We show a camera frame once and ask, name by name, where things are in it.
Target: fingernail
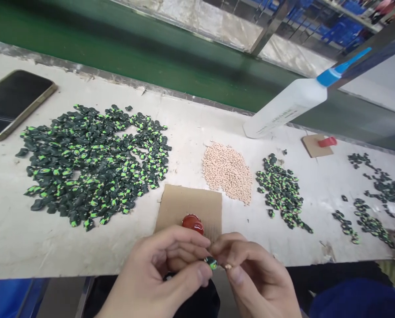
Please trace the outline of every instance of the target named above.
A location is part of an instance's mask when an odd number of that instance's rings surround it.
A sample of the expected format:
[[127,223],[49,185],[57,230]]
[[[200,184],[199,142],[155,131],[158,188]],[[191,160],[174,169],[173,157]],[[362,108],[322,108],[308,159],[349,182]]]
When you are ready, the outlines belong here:
[[228,270],[228,274],[236,285],[239,285],[243,281],[243,269],[241,266],[233,267],[232,269]]

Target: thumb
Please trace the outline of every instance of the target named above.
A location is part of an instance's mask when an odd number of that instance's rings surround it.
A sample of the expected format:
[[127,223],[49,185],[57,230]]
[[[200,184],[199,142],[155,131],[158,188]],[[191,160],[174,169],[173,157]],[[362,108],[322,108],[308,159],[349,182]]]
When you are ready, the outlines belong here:
[[250,276],[241,266],[236,266],[227,270],[227,277],[243,305],[247,307],[253,317],[257,317],[256,313],[259,312],[259,308],[265,299],[257,290]]
[[163,284],[164,288],[167,289],[170,305],[178,309],[201,286],[207,286],[211,277],[212,270],[205,262],[197,261],[187,265]]

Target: blue bottle cap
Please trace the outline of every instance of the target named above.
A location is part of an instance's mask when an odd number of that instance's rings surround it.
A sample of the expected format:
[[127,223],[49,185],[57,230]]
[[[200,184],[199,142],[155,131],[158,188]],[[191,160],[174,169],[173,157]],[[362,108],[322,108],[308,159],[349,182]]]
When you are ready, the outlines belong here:
[[371,48],[368,47],[359,54],[355,55],[353,58],[348,60],[347,62],[336,66],[335,68],[329,68],[328,70],[324,71],[323,73],[319,74],[316,80],[325,87],[328,87],[335,82],[337,82],[341,77],[342,74],[351,66],[354,62],[359,60],[363,57],[366,53],[371,51]]

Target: green wall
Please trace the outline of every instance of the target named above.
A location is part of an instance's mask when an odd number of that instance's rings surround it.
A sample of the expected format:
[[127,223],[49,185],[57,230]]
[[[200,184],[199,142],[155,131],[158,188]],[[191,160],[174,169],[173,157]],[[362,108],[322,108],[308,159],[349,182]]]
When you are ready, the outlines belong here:
[[[299,78],[109,0],[0,0],[0,41],[254,112]],[[339,91],[293,122],[395,150],[395,113]]]

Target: smartphone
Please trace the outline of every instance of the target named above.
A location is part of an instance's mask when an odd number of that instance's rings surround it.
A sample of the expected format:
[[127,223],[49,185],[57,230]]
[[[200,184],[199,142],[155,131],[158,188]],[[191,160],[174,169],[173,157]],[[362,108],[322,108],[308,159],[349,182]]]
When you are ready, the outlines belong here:
[[44,77],[15,70],[0,80],[0,141],[57,89]]

